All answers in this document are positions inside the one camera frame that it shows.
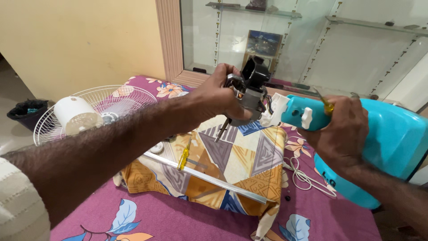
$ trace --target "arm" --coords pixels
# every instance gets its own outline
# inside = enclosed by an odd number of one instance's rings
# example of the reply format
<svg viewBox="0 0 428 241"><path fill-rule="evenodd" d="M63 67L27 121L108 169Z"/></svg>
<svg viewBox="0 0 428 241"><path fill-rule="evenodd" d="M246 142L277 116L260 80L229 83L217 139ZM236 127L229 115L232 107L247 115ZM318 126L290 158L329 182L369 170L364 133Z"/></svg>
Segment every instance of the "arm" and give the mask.
<svg viewBox="0 0 428 241"><path fill-rule="evenodd" d="M194 92L142 109L113 124L77 136L3 156L18 167L37 189L49 213L51 227L67 217L91 193L149 148L176 133L227 112L249 118L233 90L222 88L229 73L225 64Z"/></svg>
<svg viewBox="0 0 428 241"><path fill-rule="evenodd" d="M329 96L335 105L330 124L318 131L299 130L339 176L361 187L428 238L428 192L377 170L363 161L369 133L368 112L359 99Z"/></svg>

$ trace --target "wooden door frame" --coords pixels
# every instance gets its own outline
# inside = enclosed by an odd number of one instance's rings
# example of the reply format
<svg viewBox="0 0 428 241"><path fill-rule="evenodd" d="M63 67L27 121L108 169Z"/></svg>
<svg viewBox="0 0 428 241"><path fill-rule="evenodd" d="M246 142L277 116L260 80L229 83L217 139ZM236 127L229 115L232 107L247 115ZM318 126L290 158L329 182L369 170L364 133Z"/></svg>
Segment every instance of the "wooden door frame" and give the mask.
<svg viewBox="0 0 428 241"><path fill-rule="evenodd" d="M191 87L200 86L210 75L185 70L183 66L183 44L181 38L180 0L155 0L158 12L160 42L162 45L165 79L177 84ZM297 95L317 99L314 96L267 88L270 95Z"/></svg>

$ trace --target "glass cabinet door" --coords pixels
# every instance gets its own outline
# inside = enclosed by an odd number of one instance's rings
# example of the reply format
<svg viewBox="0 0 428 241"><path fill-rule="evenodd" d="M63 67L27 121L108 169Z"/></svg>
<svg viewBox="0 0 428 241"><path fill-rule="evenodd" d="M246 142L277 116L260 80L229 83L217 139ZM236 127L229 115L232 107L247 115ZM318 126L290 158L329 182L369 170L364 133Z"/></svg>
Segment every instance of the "glass cabinet door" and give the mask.
<svg viewBox="0 0 428 241"><path fill-rule="evenodd" d="M181 21L185 69L258 55L267 86L314 96L383 100L428 52L427 0L181 0Z"/></svg>

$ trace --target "white shirt sleeve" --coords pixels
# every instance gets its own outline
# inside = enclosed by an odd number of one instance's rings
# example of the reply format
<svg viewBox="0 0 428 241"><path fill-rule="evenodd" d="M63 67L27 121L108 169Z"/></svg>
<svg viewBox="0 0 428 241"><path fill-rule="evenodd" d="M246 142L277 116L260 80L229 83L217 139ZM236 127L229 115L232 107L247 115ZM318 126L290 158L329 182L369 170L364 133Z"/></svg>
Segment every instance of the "white shirt sleeve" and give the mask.
<svg viewBox="0 0 428 241"><path fill-rule="evenodd" d="M49 241L51 224L28 177L0 158L0 241Z"/></svg>

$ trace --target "yellow screwdriver handle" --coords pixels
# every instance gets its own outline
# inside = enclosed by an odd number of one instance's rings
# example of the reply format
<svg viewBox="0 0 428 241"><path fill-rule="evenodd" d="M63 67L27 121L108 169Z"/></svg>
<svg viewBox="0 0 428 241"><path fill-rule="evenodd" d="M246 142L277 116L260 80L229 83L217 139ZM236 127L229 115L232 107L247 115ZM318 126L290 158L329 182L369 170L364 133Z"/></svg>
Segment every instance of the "yellow screwdriver handle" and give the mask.
<svg viewBox="0 0 428 241"><path fill-rule="evenodd" d="M178 162L178 166L177 166L177 169L179 171L181 171L186 165L187 158L189 157L189 149L190 149L191 141L192 141L192 137L189 138L189 143L187 144L186 148L183 150L183 154L180 157L180 161Z"/></svg>

